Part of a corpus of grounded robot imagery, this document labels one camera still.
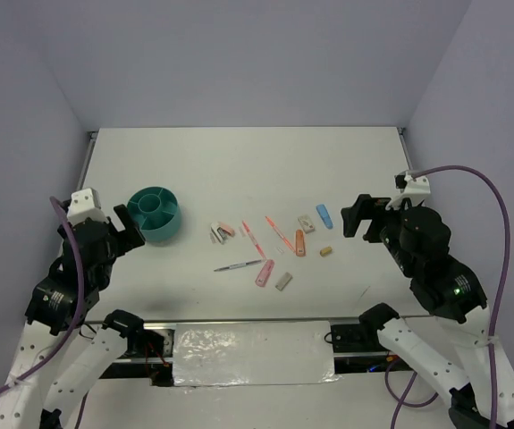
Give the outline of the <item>red gel pen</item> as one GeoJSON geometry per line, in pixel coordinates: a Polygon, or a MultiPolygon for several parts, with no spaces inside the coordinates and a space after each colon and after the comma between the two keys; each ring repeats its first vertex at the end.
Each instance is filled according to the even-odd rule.
{"type": "Polygon", "coordinates": [[[257,239],[255,238],[255,236],[253,235],[253,232],[252,230],[249,228],[249,225],[245,222],[245,221],[242,221],[242,226],[245,230],[245,232],[247,233],[247,235],[249,236],[249,239],[251,240],[252,244],[255,246],[255,248],[257,249],[257,252],[258,254],[262,257],[262,259],[266,259],[266,255],[265,255],[265,252],[264,250],[261,248],[261,246],[259,245],[259,243],[257,242],[257,239]]]}

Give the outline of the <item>orange gel pen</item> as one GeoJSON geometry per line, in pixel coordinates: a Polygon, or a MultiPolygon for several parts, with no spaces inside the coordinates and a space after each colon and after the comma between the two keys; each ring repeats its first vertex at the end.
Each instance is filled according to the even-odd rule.
{"type": "Polygon", "coordinates": [[[274,232],[278,235],[278,237],[283,241],[283,243],[287,246],[287,248],[294,254],[296,254],[296,249],[293,247],[289,239],[282,233],[282,231],[278,228],[275,222],[268,216],[265,216],[267,223],[271,226],[274,232]]]}

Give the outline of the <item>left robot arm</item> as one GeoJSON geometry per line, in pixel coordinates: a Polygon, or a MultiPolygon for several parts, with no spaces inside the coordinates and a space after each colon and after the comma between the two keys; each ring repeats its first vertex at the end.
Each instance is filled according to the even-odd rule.
{"type": "Polygon", "coordinates": [[[114,207],[123,230],[96,203],[51,201],[61,225],[63,253],[32,291],[26,322],[5,384],[0,387],[0,428],[62,428],[84,409],[88,392],[119,357],[145,347],[141,318],[115,310],[65,370],[65,353],[85,324],[100,291],[110,282],[114,262],[144,246],[128,208],[114,207]]]}

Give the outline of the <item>grey slim pen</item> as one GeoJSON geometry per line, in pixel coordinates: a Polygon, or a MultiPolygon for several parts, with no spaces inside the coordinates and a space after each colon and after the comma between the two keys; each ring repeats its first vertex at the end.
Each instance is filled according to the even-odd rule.
{"type": "Polygon", "coordinates": [[[259,264],[262,264],[264,262],[265,262],[265,259],[251,260],[251,261],[247,261],[247,262],[240,262],[240,263],[235,263],[235,264],[232,264],[232,265],[227,265],[227,266],[219,267],[219,268],[216,268],[213,271],[215,273],[220,273],[220,272],[236,270],[236,269],[240,269],[240,268],[244,268],[244,267],[248,267],[248,266],[252,266],[252,265],[259,265],[259,264]]]}

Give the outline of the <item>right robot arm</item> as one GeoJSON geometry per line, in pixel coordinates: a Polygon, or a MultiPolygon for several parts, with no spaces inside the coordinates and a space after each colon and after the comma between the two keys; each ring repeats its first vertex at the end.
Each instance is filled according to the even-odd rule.
{"type": "Polygon", "coordinates": [[[457,428],[514,428],[514,370],[503,347],[489,333],[491,311],[475,273],[450,254],[451,230],[433,209],[389,198],[358,196],[341,210],[343,234],[382,243],[420,306],[442,327],[459,357],[451,362],[408,327],[385,303],[359,318],[360,342],[385,347],[406,362],[448,405],[457,428]]]}

